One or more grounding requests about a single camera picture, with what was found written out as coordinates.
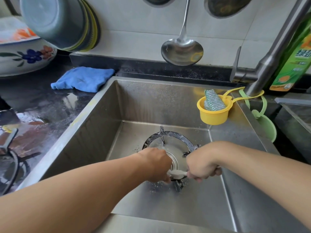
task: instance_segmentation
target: bottle label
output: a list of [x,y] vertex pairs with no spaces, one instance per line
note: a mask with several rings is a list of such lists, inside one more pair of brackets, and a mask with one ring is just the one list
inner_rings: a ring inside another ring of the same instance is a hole
[[293,51],[278,76],[270,86],[270,90],[287,92],[295,82],[307,71],[311,63],[311,34],[306,36]]

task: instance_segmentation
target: green bottle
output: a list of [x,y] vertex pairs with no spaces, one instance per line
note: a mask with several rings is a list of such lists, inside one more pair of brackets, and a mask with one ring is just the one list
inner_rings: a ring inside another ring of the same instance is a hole
[[266,92],[287,93],[311,66],[311,13],[300,23],[280,64],[265,86]]

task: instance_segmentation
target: hand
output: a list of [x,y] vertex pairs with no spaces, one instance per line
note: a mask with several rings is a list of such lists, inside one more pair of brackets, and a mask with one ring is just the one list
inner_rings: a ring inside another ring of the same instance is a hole
[[137,154],[140,155],[145,161],[148,181],[164,181],[166,183],[171,182],[171,178],[167,175],[167,171],[171,168],[172,159],[166,154],[165,150],[160,150],[158,148],[146,148]]
[[217,142],[209,143],[187,156],[186,160],[189,170],[187,176],[189,178],[201,182],[209,176],[221,175],[222,170],[214,158],[214,154],[217,155],[217,152],[219,152],[217,149],[218,144]]

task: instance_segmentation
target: stainless steel sink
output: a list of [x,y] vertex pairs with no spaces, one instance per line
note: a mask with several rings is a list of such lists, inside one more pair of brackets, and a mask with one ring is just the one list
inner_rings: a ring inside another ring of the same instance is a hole
[[[73,168],[138,152],[161,125],[194,145],[227,140],[278,154],[243,102],[235,103],[224,124],[204,124],[196,103],[206,88],[219,94],[229,89],[111,78],[19,188]],[[182,154],[187,147],[172,137],[165,137],[164,147],[176,157],[179,169],[186,169]],[[125,196],[113,213],[239,232],[309,232],[276,202],[229,170],[201,184],[189,179],[183,183],[179,191],[175,183],[145,182]]]

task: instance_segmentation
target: blue cloth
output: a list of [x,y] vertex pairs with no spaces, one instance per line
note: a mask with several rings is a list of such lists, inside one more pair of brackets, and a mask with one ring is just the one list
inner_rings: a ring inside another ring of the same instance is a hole
[[78,89],[84,92],[98,92],[115,73],[113,69],[102,70],[78,67],[67,71],[57,82],[52,83],[52,89]]

